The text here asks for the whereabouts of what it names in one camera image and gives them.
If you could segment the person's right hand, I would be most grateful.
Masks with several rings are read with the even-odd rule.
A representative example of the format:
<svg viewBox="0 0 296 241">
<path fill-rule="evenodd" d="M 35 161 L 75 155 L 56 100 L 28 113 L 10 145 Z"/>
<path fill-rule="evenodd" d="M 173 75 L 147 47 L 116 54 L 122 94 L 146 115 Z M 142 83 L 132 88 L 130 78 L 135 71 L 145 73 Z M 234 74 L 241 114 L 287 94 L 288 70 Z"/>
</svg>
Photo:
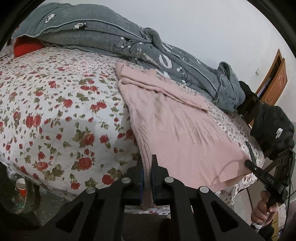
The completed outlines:
<svg viewBox="0 0 296 241">
<path fill-rule="evenodd" d="M 267 226 L 270 224 L 278 212 L 278 204 L 274 204 L 267 207 L 267 202 L 269 201 L 270 194 L 266 190 L 262 190 L 260 193 L 261 200 L 258 202 L 256 207 L 251 213 L 251 221 L 256 224 Z"/>
</svg>

